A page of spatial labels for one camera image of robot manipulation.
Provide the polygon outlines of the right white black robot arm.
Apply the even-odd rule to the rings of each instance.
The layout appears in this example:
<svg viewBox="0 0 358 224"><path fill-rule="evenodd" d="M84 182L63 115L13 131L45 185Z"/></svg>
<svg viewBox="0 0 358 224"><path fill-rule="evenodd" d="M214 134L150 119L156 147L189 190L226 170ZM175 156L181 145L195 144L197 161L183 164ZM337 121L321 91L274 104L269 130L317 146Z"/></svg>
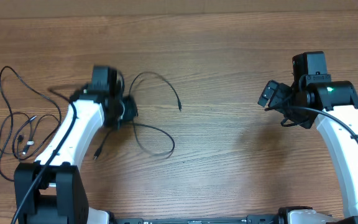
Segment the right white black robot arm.
<svg viewBox="0 0 358 224"><path fill-rule="evenodd" d="M322 51L292 58L291 85L270 80L258 104L283 115L281 126L316 129L331 156L339 182L343 219L310 207L283 207L273 223L358 223L358 94L349 81L332 81Z"/></svg>

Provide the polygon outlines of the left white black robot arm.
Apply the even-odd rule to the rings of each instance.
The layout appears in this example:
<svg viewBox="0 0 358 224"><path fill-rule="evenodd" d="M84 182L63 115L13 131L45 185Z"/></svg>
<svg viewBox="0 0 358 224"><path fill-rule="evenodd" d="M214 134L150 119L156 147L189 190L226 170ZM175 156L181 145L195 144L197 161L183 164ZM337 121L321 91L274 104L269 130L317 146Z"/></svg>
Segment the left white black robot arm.
<svg viewBox="0 0 358 224"><path fill-rule="evenodd" d="M17 166L13 223L115 223L113 213L89 206L80 167L100 128L118 129L134 117L124 88L118 69L93 67L91 82L67 99L68 113L49 145L33 163Z"/></svg>

